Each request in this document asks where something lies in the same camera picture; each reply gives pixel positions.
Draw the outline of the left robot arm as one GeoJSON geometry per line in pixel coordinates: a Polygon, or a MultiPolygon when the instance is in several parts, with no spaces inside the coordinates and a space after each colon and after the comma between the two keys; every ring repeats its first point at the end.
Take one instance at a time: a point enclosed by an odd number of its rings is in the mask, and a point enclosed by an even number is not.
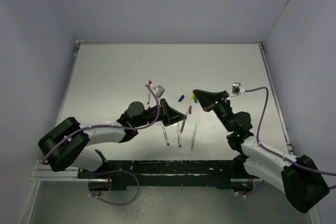
{"type": "Polygon", "coordinates": [[[44,155],[43,164],[49,165],[54,172],[73,166],[102,178],[108,172],[107,160],[102,151],[89,150],[89,145],[126,143],[135,138],[139,130],[156,122],[170,126],[186,118],[184,113],[170,107],[165,99],[149,108],[135,101],[112,123],[82,127],[74,117],[68,117],[43,136],[38,147],[44,155]]]}

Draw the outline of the yellow-ended white marker pen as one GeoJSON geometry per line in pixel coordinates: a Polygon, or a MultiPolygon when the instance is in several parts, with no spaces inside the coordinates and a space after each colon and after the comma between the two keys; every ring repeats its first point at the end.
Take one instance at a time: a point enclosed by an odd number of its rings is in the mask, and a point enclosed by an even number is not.
{"type": "Polygon", "coordinates": [[[191,104],[188,105],[188,107],[187,107],[187,109],[186,109],[186,112],[185,112],[185,119],[183,120],[183,122],[182,122],[182,126],[181,126],[181,128],[180,128],[180,133],[181,133],[181,134],[182,134],[183,131],[184,131],[185,124],[186,124],[186,120],[187,120],[187,117],[188,117],[188,115],[189,115],[189,113],[190,113],[190,106],[191,106],[191,104]]]}

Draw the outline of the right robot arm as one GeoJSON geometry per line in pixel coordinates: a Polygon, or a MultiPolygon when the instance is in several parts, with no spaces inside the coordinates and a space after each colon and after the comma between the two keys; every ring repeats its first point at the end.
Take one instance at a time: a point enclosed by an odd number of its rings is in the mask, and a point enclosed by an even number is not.
{"type": "Polygon", "coordinates": [[[233,86],[231,94],[193,90],[203,111],[213,111],[229,132],[226,138],[231,149],[240,153],[242,159],[234,164],[234,173],[238,177],[250,174],[262,179],[284,193],[299,212],[308,212],[330,192],[323,178],[326,173],[318,170],[310,157],[282,152],[263,143],[259,133],[251,132],[250,114],[234,113],[230,105],[232,98],[246,92],[239,85],[233,86]]]}

